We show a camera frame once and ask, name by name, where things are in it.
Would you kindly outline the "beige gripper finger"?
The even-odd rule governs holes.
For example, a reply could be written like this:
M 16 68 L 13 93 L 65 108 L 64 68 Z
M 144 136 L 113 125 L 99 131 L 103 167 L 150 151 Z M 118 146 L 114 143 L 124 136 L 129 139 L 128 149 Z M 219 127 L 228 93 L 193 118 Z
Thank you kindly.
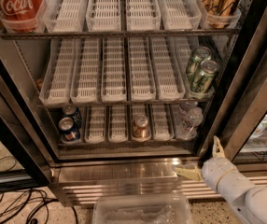
M 224 153 L 224 149 L 222 147 L 222 144 L 220 143 L 219 138 L 217 136 L 214 136 L 213 139 L 214 139 L 213 150 L 212 150 L 213 157 L 214 158 L 217 158 L 217 157 L 224 158 L 225 153 Z
M 173 164 L 172 170 L 178 175 L 194 181 L 202 181 L 202 171 L 196 164 Z

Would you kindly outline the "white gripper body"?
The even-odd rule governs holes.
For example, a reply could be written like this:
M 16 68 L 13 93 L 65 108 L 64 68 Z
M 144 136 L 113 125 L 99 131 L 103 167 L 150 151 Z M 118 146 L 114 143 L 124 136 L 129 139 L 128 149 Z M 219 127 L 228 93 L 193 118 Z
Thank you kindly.
M 244 193 L 246 178 L 228 159 L 216 157 L 204 163 L 204 183 L 218 193 Z

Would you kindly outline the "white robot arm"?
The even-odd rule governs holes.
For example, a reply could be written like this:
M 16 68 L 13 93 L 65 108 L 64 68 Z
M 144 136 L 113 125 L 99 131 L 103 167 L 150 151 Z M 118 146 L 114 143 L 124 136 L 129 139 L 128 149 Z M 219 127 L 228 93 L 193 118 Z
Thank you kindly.
M 172 165 L 178 176 L 203 181 L 221 195 L 243 224 L 267 224 L 267 187 L 254 184 L 229 161 L 217 136 L 212 157 L 202 168 L 196 164 Z

